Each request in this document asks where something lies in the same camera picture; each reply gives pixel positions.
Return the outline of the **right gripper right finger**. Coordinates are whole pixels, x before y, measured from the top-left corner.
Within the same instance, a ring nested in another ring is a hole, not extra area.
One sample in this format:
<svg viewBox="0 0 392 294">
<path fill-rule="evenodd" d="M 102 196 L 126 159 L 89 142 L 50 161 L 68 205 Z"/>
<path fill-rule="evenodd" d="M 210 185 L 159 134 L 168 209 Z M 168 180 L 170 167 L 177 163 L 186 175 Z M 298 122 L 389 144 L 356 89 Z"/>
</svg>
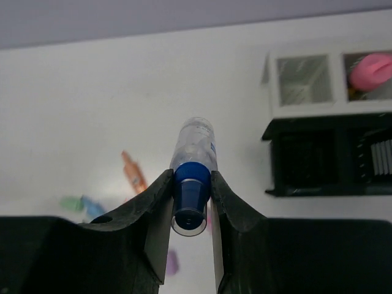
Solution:
<svg viewBox="0 0 392 294">
<path fill-rule="evenodd" d="M 390 293 L 391 224 L 268 218 L 215 171 L 211 222 L 217 293 Z"/>
</svg>

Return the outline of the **pink cap glue bottle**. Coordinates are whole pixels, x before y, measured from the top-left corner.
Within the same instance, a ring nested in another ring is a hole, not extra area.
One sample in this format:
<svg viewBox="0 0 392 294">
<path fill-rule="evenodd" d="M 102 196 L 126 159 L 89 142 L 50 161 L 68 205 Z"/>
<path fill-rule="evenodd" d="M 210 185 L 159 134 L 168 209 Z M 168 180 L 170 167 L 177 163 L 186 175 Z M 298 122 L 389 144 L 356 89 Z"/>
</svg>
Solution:
<svg viewBox="0 0 392 294">
<path fill-rule="evenodd" d="M 359 91 L 372 91 L 391 79 L 391 53 L 371 53 L 349 70 L 349 85 Z"/>
</svg>

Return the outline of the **orange highlighter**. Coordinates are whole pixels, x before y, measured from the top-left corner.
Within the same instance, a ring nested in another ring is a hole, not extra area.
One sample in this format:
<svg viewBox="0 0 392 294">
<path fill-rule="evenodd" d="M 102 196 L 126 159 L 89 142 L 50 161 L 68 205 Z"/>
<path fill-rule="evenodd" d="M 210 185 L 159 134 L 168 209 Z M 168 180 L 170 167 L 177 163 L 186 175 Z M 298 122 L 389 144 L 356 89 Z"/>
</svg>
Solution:
<svg viewBox="0 0 392 294">
<path fill-rule="evenodd" d="M 126 151 L 122 151 L 121 157 L 124 163 L 123 172 L 135 194 L 144 192 L 148 188 L 148 184 L 140 166 L 132 160 Z"/>
</svg>

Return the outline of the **blue cap clear bottle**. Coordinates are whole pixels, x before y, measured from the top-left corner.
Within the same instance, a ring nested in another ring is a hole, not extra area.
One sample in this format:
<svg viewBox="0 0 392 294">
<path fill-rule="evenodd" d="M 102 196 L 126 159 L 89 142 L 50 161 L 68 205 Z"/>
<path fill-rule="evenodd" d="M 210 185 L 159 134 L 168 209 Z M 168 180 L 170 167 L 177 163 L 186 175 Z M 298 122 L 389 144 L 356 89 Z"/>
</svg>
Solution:
<svg viewBox="0 0 392 294">
<path fill-rule="evenodd" d="M 217 170 L 214 130 L 205 118 L 188 119 L 182 126 L 170 162 L 174 171 L 171 226 L 182 236 L 197 236 L 207 226 L 211 174 Z"/>
</svg>

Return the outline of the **purple highlighter cap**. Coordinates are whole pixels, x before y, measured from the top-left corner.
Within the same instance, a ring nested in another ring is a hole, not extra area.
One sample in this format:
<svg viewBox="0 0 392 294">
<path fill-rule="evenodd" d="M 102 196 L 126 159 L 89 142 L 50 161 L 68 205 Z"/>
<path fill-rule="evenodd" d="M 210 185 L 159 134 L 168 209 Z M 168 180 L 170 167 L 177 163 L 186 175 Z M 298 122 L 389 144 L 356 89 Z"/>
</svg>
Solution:
<svg viewBox="0 0 392 294">
<path fill-rule="evenodd" d="M 170 249 L 167 254 L 166 275 L 174 276 L 179 271 L 179 261 L 177 252 Z"/>
</svg>

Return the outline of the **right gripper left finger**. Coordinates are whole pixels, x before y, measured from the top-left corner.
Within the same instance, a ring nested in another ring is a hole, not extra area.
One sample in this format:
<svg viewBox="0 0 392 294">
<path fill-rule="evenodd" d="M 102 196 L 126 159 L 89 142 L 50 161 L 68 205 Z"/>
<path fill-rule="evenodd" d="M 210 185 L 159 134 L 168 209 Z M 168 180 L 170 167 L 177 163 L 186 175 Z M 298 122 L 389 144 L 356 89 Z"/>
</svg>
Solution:
<svg viewBox="0 0 392 294">
<path fill-rule="evenodd" d="M 2 293 L 157 293 L 164 283 L 173 171 L 89 223 L 1 217 Z"/>
</svg>

